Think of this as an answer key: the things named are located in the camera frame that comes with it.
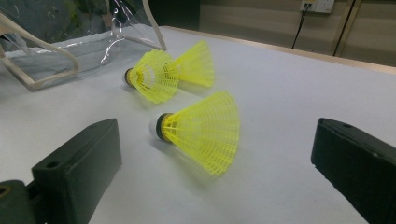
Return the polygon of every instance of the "plastic packaging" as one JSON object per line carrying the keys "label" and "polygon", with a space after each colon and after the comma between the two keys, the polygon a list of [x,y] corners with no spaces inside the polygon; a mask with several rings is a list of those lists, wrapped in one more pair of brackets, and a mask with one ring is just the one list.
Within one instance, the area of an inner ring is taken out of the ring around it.
{"label": "plastic packaging", "polygon": [[148,0],[6,1],[0,35],[1,60],[30,90],[165,49]]}
{"label": "plastic packaging", "polygon": [[210,174],[221,175],[238,149],[239,126],[233,97],[221,91],[175,114],[157,116],[149,130],[174,143]]}

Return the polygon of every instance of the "shuttlecock cork base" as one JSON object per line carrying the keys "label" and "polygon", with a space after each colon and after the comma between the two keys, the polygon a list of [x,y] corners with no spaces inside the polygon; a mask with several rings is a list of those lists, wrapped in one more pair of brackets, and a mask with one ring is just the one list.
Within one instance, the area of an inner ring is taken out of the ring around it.
{"label": "shuttlecock cork base", "polygon": [[133,67],[125,71],[125,74],[124,74],[124,81],[125,81],[125,83],[126,83],[128,86],[133,87],[133,88],[136,89],[136,87],[128,80],[128,73],[129,73],[130,71],[132,71],[132,69],[133,69]]}
{"label": "shuttlecock cork base", "polygon": [[149,121],[149,132],[153,137],[157,137],[165,142],[171,142],[163,133],[163,123],[172,113],[164,113],[156,115]]}

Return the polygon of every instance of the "wall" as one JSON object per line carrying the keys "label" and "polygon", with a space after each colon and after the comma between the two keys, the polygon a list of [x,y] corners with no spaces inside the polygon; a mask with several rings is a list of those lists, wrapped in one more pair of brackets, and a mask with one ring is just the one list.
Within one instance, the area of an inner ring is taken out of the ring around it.
{"label": "wall", "polygon": [[[200,31],[291,48],[300,5],[301,0],[201,0]],[[331,14],[308,12],[295,48],[333,55],[346,5],[335,0]],[[396,1],[363,1],[341,56],[396,66],[395,11]],[[373,39],[379,41],[369,44]]]}

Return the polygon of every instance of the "black device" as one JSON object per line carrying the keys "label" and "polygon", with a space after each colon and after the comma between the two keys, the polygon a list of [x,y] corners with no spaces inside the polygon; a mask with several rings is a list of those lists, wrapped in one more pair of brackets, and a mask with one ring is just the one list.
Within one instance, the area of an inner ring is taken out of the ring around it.
{"label": "black device", "polygon": [[369,223],[396,223],[395,147],[347,123],[320,119],[311,161]]}
{"label": "black device", "polygon": [[0,183],[1,224],[87,224],[121,166],[116,119],[94,123],[32,168]]}

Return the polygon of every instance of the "clear plastic bag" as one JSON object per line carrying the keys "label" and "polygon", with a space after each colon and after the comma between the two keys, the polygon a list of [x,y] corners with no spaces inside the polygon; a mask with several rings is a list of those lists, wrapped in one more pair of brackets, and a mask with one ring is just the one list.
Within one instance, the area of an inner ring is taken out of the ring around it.
{"label": "clear plastic bag", "polygon": [[7,0],[0,59],[30,90],[165,49],[148,0]]}

